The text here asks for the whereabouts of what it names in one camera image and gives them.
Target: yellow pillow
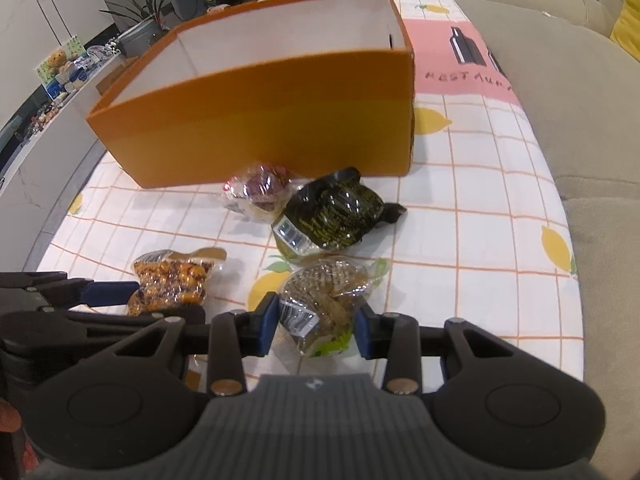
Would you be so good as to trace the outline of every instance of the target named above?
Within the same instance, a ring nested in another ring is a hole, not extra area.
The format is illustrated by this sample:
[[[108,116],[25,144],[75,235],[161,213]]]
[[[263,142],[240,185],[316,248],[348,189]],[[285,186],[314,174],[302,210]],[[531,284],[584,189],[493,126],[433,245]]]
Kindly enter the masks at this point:
[[[611,39],[640,61],[640,0],[625,0]]]

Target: sofa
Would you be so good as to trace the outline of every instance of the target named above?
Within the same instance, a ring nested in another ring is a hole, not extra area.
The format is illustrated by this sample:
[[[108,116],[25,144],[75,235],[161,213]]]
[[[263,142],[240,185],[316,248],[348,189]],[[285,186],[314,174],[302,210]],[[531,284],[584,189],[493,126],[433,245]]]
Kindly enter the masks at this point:
[[[622,0],[455,0],[518,95],[574,244],[584,380],[604,476],[640,472],[640,64],[609,39]]]

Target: pink label print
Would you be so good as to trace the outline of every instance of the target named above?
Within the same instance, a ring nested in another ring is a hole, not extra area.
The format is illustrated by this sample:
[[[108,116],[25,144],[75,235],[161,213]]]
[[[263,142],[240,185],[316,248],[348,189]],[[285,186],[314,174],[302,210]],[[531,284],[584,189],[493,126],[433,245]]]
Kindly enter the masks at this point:
[[[404,20],[415,53],[415,91],[478,94],[520,105],[508,79],[469,22]]]

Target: orange box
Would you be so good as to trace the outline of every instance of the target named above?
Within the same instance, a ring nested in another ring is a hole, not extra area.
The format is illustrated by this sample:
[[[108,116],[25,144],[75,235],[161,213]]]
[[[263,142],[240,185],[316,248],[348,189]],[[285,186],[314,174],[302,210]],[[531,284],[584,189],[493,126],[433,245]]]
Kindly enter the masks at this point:
[[[393,0],[265,0],[169,32],[87,118],[142,187],[260,162],[407,174],[414,53]]]

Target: candy bag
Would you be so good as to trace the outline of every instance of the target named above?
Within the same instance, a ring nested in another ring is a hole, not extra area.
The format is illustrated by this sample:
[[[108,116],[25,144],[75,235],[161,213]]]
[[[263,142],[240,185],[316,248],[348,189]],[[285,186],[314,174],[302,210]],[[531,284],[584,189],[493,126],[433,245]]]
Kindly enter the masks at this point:
[[[349,258],[316,260],[294,272],[279,291],[280,323],[301,354],[317,357],[344,351],[353,335],[353,311],[389,272],[390,260],[367,267]]]
[[[276,246],[292,261],[336,253],[356,244],[380,222],[395,224],[406,209],[384,203],[347,168],[309,182],[272,224]]]
[[[254,166],[226,182],[225,207],[255,221],[272,223],[294,192],[289,174],[279,166]]]
[[[132,265],[140,288],[130,298],[130,316],[152,312],[181,303],[204,302],[205,282],[222,268],[226,251],[206,247],[184,254],[169,249],[153,251],[137,258]]]

